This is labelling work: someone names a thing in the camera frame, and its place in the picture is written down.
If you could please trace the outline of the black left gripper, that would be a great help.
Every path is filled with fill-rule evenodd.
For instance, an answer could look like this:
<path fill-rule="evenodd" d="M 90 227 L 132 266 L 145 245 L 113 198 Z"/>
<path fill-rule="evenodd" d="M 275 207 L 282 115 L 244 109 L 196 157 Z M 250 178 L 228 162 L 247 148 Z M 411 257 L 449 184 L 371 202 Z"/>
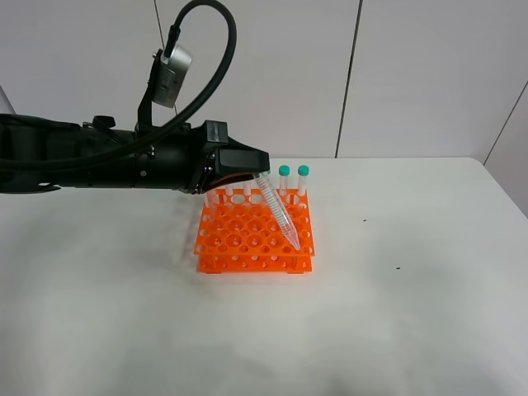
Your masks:
<path fill-rule="evenodd" d="M 164 141 L 168 147 L 168 176 L 174 191 L 205 194 L 222 186 L 253 180 L 270 170 L 269 153 L 228 139 L 228 125 L 206 120 L 185 123 Z"/>

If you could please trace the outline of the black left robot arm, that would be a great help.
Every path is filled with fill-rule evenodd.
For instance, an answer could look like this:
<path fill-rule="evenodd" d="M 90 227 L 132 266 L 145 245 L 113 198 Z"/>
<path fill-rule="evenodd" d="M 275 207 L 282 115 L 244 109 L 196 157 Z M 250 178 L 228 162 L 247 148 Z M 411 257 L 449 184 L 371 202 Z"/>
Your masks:
<path fill-rule="evenodd" d="M 270 168 L 265 151 L 228 135 L 221 121 L 183 124 L 133 153 L 116 150 L 148 136 L 117 130 L 112 118 L 83 125 L 26 115 L 1 116 L 1 192 L 75 188 L 166 189 L 202 194 Z"/>

